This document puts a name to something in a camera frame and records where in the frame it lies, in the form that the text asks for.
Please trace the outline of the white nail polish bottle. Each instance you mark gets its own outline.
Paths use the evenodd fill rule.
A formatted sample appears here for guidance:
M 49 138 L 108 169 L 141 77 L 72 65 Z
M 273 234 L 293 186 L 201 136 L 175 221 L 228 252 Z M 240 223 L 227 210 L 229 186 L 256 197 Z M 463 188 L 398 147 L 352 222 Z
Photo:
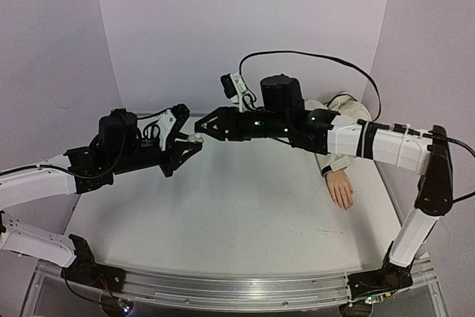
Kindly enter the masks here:
M 187 141 L 190 143 L 204 143 L 203 135 L 201 133 L 188 135 Z

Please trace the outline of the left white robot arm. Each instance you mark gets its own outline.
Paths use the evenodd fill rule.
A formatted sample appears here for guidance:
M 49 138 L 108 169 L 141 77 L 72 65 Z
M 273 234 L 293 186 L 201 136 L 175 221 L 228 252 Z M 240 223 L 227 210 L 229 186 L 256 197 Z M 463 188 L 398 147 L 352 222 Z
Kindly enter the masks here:
M 185 134 L 189 110 L 179 104 L 152 114 L 140 129 L 140 118 L 124 108 L 99 120 L 88 146 L 67 150 L 49 160 L 1 172 L 1 249 L 70 267 L 83 284 L 95 284 L 99 266 L 82 255 L 86 241 L 57 235 L 22 223 L 4 211 L 22 203 L 59 195 L 82 195 L 111 185 L 118 174 L 158 166 L 171 177 L 203 147 L 200 134 Z

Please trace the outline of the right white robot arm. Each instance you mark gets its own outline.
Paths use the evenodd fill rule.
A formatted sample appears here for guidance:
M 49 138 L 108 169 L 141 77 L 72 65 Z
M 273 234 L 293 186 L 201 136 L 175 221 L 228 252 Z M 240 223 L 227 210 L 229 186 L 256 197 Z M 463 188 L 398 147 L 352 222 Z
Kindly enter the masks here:
M 453 166 L 446 131 L 385 125 L 353 119 L 328 109 L 304 107 L 301 86 L 286 75 L 261 80 L 263 108 L 246 111 L 246 86 L 239 74 L 220 79 L 235 103 L 219 107 L 194 124 L 197 133 L 219 141 L 286 138 L 294 148 L 314 154 L 360 157 L 407 169 L 420 176 L 413 209 L 388 252 L 390 264 L 408 267 L 438 219 L 453 206 Z

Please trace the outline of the beige jacket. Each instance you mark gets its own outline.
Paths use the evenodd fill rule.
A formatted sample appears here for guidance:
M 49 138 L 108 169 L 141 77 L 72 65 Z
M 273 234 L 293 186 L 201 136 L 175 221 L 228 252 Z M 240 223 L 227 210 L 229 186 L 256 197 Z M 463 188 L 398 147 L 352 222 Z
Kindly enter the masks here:
M 316 99 L 306 99 L 304 104 L 305 109 L 308 111 L 313 111 L 315 109 L 329 109 L 357 120 L 361 119 L 371 121 L 372 119 L 367 108 L 347 93 L 337 95 L 327 104 L 319 102 Z M 340 154 L 317 154 L 316 159 L 323 177 L 326 177 L 329 173 L 344 170 L 353 162 L 353 157 Z

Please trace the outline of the mannequin hand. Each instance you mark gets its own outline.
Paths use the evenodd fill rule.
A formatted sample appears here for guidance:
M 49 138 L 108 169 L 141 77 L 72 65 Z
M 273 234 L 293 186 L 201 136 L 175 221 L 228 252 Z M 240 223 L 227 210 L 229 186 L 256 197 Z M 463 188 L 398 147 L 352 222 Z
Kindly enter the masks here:
M 331 171 L 325 180 L 333 203 L 348 212 L 353 207 L 353 187 L 345 170 Z

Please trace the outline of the aluminium front rail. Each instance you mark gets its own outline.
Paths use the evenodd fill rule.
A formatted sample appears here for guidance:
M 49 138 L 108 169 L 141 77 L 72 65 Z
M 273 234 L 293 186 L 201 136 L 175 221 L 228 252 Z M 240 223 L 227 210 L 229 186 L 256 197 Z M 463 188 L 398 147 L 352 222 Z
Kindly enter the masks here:
M 331 312 L 336 316 L 446 316 L 429 258 L 413 262 L 413 285 L 395 293 L 351 302 L 352 273 L 219 276 L 125 269 L 123 291 L 68 282 L 62 268 L 40 261 L 24 298 L 23 316 L 151 316 L 203 313 L 243 316 L 269 313 Z

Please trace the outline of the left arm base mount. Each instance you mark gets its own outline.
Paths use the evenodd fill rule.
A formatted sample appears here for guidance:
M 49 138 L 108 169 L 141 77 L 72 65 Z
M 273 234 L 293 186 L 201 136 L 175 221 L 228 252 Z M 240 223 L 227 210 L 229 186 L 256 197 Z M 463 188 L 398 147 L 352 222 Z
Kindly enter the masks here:
M 63 278 L 66 278 L 68 282 L 104 289 L 110 293 L 123 291 L 126 277 L 124 269 L 96 262 L 84 238 L 73 234 L 69 234 L 68 238 L 73 243 L 74 260 L 71 265 L 62 269 Z

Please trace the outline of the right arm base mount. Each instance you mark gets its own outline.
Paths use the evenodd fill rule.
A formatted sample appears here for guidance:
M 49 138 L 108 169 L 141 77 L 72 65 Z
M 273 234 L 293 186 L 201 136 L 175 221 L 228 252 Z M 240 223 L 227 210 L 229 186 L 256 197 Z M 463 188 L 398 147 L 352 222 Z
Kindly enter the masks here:
M 413 263 L 407 267 L 401 267 L 390 263 L 390 244 L 382 266 L 379 269 L 355 272 L 348 276 L 347 286 L 350 288 L 350 301 L 357 302 L 376 295 L 395 293 L 413 285 L 411 269 Z

